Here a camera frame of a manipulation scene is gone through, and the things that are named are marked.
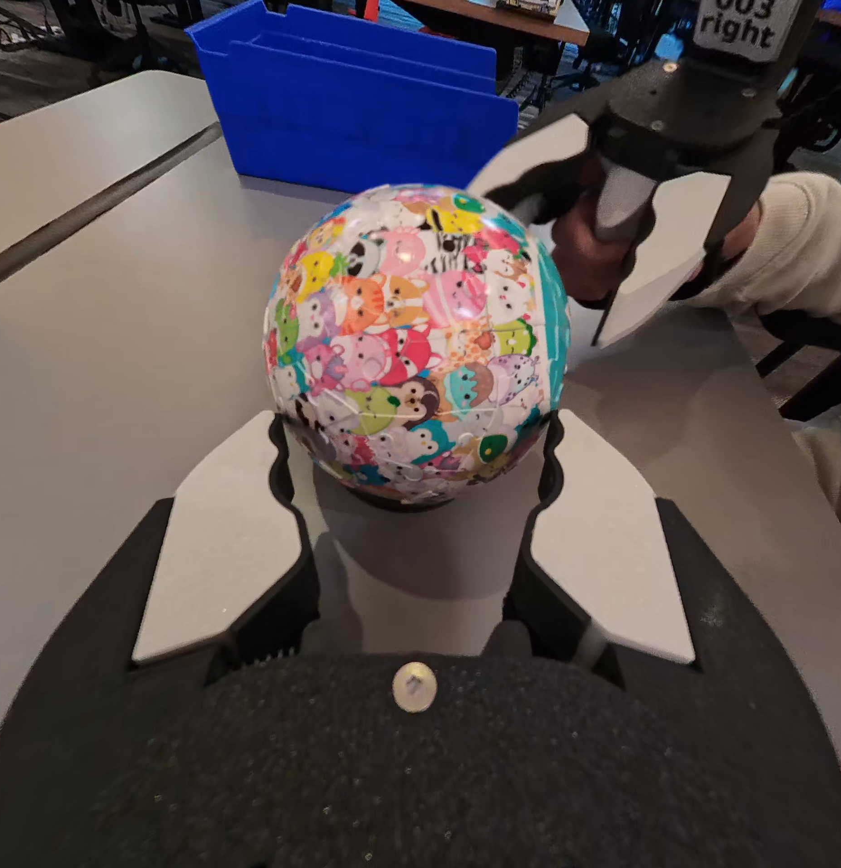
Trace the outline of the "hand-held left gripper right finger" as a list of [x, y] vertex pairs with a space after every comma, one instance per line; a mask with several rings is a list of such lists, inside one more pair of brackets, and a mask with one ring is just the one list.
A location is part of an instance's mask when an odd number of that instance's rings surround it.
[[592, 668], [611, 646], [675, 664], [695, 645], [653, 489], [574, 412], [550, 416], [538, 504], [504, 615], [539, 656]]

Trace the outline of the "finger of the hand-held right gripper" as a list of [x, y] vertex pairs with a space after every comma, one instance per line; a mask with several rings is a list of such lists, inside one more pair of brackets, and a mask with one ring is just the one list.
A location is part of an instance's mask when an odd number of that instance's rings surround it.
[[496, 154], [467, 191], [525, 226], [547, 224], [577, 200], [589, 144], [590, 126], [577, 114], [535, 125]]
[[653, 318], [705, 258], [708, 234], [731, 177], [694, 172], [658, 185], [649, 200], [653, 226], [610, 301], [593, 346], [606, 348]]

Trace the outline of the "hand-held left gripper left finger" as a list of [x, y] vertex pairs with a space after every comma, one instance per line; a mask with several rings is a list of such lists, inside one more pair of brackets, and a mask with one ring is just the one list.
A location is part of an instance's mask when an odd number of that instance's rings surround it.
[[264, 410], [194, 467], [176, 490], [135, 664], [205, 646], [241, 660], [300, 643], [319, 617], [319, 582], [282, 420]]

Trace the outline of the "black ball stand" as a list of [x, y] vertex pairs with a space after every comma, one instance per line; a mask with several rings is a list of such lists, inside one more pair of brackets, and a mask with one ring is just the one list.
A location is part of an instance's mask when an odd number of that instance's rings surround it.
[[367, 491], [361, 486], [344, 483], [342, 489], [362, 503], [393, 514], [422, 514], [441, 509], [457, 500], [454, 496], [436, 495], [430, 498], [422, 498], [418, 501], [406, 501], [400, 496], [389, 496], [374, 491]]

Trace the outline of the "blue plastic bin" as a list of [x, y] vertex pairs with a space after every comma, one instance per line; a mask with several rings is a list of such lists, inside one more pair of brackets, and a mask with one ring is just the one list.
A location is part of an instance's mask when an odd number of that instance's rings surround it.
[[518, 130], [491, 48], [263, 2], [186, 34], [240, 175], [346, 193], [466, 190]]

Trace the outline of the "colourful puzzle ball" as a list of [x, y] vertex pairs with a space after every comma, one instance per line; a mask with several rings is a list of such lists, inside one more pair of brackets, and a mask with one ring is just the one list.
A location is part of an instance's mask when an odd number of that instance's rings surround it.
[[274, 283], [276, 416], [341, 485], [457, 498], [545, 435], [567, 307], [548, 248], [491, 201], [430, 184], [359, 193], [293, 245]]

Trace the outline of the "person's right hand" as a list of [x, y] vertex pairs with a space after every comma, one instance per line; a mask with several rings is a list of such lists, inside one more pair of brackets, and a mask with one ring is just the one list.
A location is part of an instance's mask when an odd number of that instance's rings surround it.
[[[551, 229], [552, 258], [569, 297], [584, 307], [599, 308], [619, 287], [630, 245], [626, 241], [600, 241], [593, 233], [598, 196], [583, 192], [570, 211]], [[728, 233], [721, 247], [721, 262], [714, 276], [729, 271], [754, 242], [761, 225], [761, 203]]]

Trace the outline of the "wooden background table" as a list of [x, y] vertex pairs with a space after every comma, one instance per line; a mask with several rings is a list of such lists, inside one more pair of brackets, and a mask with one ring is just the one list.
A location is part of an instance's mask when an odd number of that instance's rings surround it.
[[495, 91], [519, 108], [525, 129], [557, 93], [582, 85], [584, 71], [564, 68], [577, 61], [589, 30], [572, 2], [560, 2], [556, 17], [523, 13], [511, 2], [397, 1], [404, 13], [433, 35], [492, 49]]

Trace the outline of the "black office chair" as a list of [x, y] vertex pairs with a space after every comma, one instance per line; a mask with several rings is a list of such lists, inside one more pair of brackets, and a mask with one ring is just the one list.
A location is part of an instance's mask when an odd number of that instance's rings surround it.
[[803, 311], [775, 311], [759, 317], [762, 327], [780, 341], [756, 364], [765, 378], [807, 346], [833, 351], [837, 358], [780, 408], [786, 420], [807, 422], [841, 405], [841, 325]]

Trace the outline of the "person's cream sweatshirt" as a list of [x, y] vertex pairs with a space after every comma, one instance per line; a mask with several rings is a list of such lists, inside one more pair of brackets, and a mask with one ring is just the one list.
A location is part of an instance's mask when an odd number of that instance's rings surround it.
[[841, 525], [841, 410], [792, 423], [791, 433]]

